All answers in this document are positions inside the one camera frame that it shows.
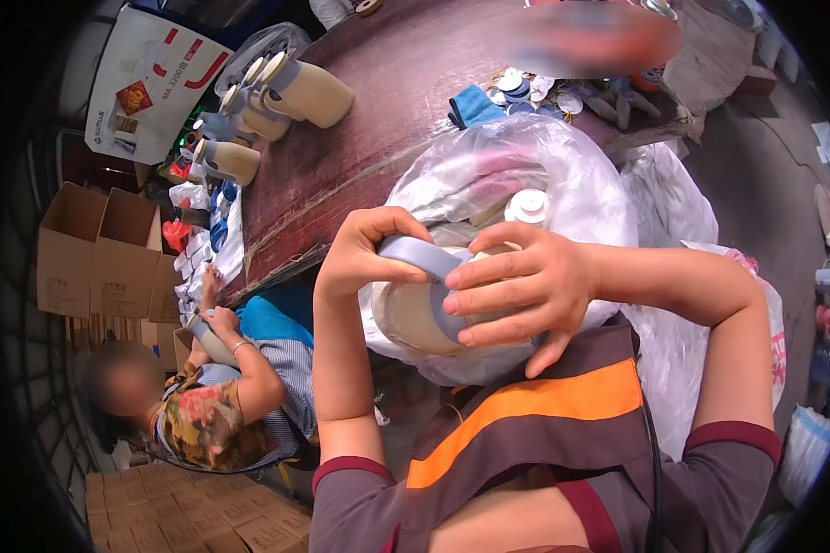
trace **wooden table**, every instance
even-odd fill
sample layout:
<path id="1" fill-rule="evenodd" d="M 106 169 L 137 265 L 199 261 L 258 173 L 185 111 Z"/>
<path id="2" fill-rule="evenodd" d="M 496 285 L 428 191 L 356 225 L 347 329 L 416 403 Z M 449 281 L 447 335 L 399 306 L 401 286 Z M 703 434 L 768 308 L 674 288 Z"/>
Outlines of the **wooden table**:
<path id="1" fill-rule="evenodd" d="M 262 163 L 243 193 L 243 271 L 223 290 L 240 302 L 318 263 L 344 217 L 382 205 L 399 177 L 438 137 L 457 132 L 449 98 L 469 84 L 486 88 L 504 64 L 473 48 L 474 18 L 521 9 L 522 0 L 385 0 L 314 42 L 302 61 L 354 89 L 353 108 L 320 129 L 296 122 L 279 142 L 260 141 Z M 691 116 L 669 91 L 646 94 L 662 112 L 633 111 L 621 132 L 588 109 L 573 125 L 607 154 L 683 135 Z"/>

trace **woman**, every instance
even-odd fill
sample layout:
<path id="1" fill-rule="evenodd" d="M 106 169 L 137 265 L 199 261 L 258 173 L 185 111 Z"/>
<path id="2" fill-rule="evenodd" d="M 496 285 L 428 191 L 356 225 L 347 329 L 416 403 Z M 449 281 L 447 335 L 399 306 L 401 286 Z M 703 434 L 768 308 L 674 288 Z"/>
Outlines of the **woman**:
<path id="1" fill-rule="evenodd" d="M 450 397 L 418 437 L 404 482 L 384 465 L 356 292 L 427 282 L 379 258 L 392 234 L 431 241 L 400 208 L 353 212 L 314 294 L 314 402 L 321 467 L 310 551 L 481 553 L 736 551 L 780 456 L 763 293 L 735 262 L 687 249 L 576 243 L 520 223 L 489 227 L 443 304 L 466 315 L 521 311 L 461 331 L 480 346 L 546 341 L 485 388 Z M 610 324 L 575 335 L 594 299 L 653 305 L 711 328 L 682 461 L 661 456 L 636 376 L 638 338 Z"/>
<path id="2" fill-rule="evenodd" d="M 158 359 L 144 344 L 104 343 L 87 361 L 83 385 L 106 452 L 123 439 L 175 465 L 216 472 L 310 454 L 316 426 L 310 333 L 260 296 L 237 313 L 218 307 L 220 278 L 209 265 L 200 316 L 240 370 L 211 363 L 194 338 L 184 370 L 164 382 Z M 214 316 L 203 312 L 213 308 Z"/>

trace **orange stripe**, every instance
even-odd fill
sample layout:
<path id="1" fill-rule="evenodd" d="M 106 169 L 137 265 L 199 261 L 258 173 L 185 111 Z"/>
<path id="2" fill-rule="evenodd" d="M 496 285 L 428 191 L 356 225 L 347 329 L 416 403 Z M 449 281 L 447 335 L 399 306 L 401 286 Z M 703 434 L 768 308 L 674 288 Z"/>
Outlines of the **orange stripe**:
<path id="1" fill-rule="evenodd" d="M 632 359 L 567 379 L 510 384 L 490 395 L 427 459 L 412 459 L 406 487 L 426 488 L 440 480 L 470 440 L 502 418 L 545 415 L 601 420 L 619 417 L 640 405 L 642 395 Z"/>

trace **bracelet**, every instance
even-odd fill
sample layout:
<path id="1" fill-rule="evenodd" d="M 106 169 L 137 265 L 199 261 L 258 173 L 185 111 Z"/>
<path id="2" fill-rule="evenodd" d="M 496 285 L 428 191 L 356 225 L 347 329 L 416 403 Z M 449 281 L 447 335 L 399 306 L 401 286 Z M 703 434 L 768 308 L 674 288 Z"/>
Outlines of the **bracelet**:
<path id="1" fill-rule="evenodd" d="M 252 343 L 252 342 L 249 341 L 249 340 L 243 340 L 243 341 L 240 341 L 239 343 L 237 343 L 235 346 L 233 346 L 233 349 L 231 349 L 231 356 L 235 356 L 236 353 L 237 353 L 237 348 L 239 348 L 240 346 L 243 346 L 247 343 Z"/>

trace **finger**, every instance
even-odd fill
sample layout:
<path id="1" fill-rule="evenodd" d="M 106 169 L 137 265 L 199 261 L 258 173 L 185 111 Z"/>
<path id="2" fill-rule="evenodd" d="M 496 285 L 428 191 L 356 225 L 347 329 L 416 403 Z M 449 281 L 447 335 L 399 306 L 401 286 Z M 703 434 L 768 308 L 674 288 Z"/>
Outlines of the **finger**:
<path id="1" fill-rule="evenodd" d="M 423 284 L 431 280 L 426 272 L 414 265 L 382 258 L 376 254 L 365 254 L 362 259 L 355 259 L 354 262 L 362 263 L 362 271 L 369 282 Z"/>
<path id="2" fill-rule="evenodd" d="M 483 249 L 500 246 L 506 241 L 511 241 L 526 249 L 541 237 L 541 233 L 542 231 L 526 223 L 500 223 L 479 233 L 467 249 L 470 249 L 471 253 L 479 253 Z"/>
<path id="3" fill-rule="evenodd" d="M 535 305 L 508 317 L 468 326 L 458 333 L 465 346 L 492 346 L 526 341 L 551 324 L 553 313 L 546 304 Z"/>
<path id="4" fill-rule="evenodd" d="M 513 251 L 465 263 L 446 277 L 453 290 L 472 288 L 510 277 L 528 276 L 542 269 L 542 260 L 533 251 Z"/>
<path id="5" fill-rule="evenodd" d="M 402 207 L 378 207 L 366 211 L 363 217 L 361 230 L 371 241 L 399 233 L 433 243 L 433 237 L 425 226 Z"/>
<path id="6" fill-rule="evenodd" d="M 571 339 L 572 335 L 563 330 L 551 330 L 541 348 L 526 363 L 526 378 L 533 379 L 558 361 Z"/>
<path id="7" fill-rule="evenodd" d="M 547 295 L 537 276 L 526 276 L 461 290 L 443 301 L 443 311 L 458 316 L 499 312 L 514 307 L 542 304 L 547 300 Z"/>

